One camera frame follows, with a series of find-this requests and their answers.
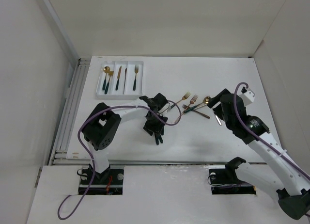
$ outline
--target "butter knife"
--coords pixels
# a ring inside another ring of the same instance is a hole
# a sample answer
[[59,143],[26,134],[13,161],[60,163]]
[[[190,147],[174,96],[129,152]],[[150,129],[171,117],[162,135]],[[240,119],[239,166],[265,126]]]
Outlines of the butter knife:
[[120,76],[121,76],[122,66],[118,69],[118,75],[117,75],[117,83],[115,90],[118,90],[118,84],[120,83]]

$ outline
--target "wall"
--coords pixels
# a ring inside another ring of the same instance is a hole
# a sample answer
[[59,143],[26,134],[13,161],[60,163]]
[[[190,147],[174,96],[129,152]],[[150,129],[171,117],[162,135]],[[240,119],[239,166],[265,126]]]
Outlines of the wall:
[[69,63],[35,0],[0,0],[0,223],[24,224]]
[[254,55],[281,143],[308,173],[309,13],[309,0],[287,0]]
[[89,56],[252,56],[285,0],[50,0]]

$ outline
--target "knife blade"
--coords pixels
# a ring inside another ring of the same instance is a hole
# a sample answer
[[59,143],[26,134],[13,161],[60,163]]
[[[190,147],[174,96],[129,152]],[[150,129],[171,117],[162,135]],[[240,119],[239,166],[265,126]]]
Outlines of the knife blade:
[[116,88],[115,90],[118,90],[118,84],[120,83],[120,76],[121,76],[121,71],[122,71],[122,66],[118,69],[118,75],[117,75],[117,83],[116,83]]

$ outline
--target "purple cable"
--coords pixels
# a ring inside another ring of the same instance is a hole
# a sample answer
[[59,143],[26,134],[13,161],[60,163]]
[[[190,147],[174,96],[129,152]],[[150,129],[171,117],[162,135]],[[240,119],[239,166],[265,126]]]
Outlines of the purple cable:
[[102,111],[100,111],[100,112],[97,112],[95,115],[91,116],[89,119],[87,119],[87,120],[83,123],[83,125],[81,126],[81,128],[79,128],[79,130],[78,130],[78,132],[77,132],[77,138],[78,138],[78,141],[81,143],[82,147],[87,151],[87,153],[88,153],[88,154],[90,155],[90,157],[91,157],[91,160],[92,160],[92,162],[93,162],[93,175],[92,175],[91,181],[89,182],[89,185],[87,186],[85,192],[83,193],[83,195],[81,196],[81,198],[80,198],[80,200],[78,201],[77,205],[74,207],[74,209],[72,210],[72,212],[71,212],[68,216],[62,218],[62,217],[60,216],[60,209],[62,208],[62,205],[64,204],[64,202],[65,202],[71,195],[68,195],[68,196],[62,201],[62,203],[59,205],[58,210],[57,210],[57,216],[58,216],[58,218],[59,218],[60,220],[66,220],[66,219],[70,218],[70,217],[74,214],[74,212],[77,210],[79,204],[82,202],[83,198],[84,198],[85,195],[87,194],[87,192],[88,192],[88,190],[89,190],[90,186],[92,185],[93,180],[94,180],[94,178],[95,178],[95,171],[96,171],[96,169],[95,169],[95,163],[94,163],[93,154],[90,152],[90,150],[87,148],[87,146],[83,143],[83,141],[81,140],[81,136],[80,136],[80,134],[81,134],[82,130],[84,129],[84,127],[85,127],[88,123],[90,123],[93,119],[95,119],[97,116],[103,114],[104,112],[107,112],[107,111],[110,111],[110,110],[113,110],[113,109],[122,109],[122,108],[129,108],[129,109],[142,108],[142,109],[146,109],[146,110],[150,111],[161,123],[163,123],[163,124],[165,124],[165,125],[167,125],[167,126],[175,126],[176,124],[178,124],[178,123],[180,122],[182,112],[181,112],[179,106],[178,106],[176,103],[174,103],[174,102],[171,101],[171,100],[168,100],[168,102],[173,103],[173,104],[178,108],[179,113],[180,113],[180,118],[179,118],[179,120],[178,120],[176,123],[173,123],[173,124],[169,124],[169,123],[164,122],[162,119],[160,119],[160,117],[158,116],[157,113],[155,113],[155,112],[154,112],[153,110],[151,110],[150,108],[148,108],[148,107],[146,107],[146,106],[142,106],[142,105],[137,105],[137,106],[135,106],[135,105],[120,105],[120,106],[109,107],[109,108],[104,109],[104,110],[102,110]]
[[267,147],[269,147],[271,150],[273,150],[277,155],[279,155],[281,158],[283,158],[289,165],[291,165],[293,168],[295,168],[300,174],[302,174],[306,179],[308,179],[310,181],[310,176],[305,173],[300,167],[298,167],[296,164],[294,164],[293,162],[291,162],[287,157],[285,157],[283,154],[281,154],[277,149],[275,149],[272,145],[270,145],[268,142],[266,142],[264,139],[260,138],[257,134],[255,134],[252,130],[250,130],[246,124],[242,121],[239,113],[238,113],[238,109],[237,109],[237,92],[239,90],[239,87],[241,85],[245,85],[248,88],[248,84],[246,82],[241,82],[237,85],[234,94],[233,94],[233,108],[234,111],[236,113],[236,116],[240,122],[240,124],[242,125],[242,127],[249,132],[253,137],[255,137],[257,140],[261,141],[262,143],[264,143]]

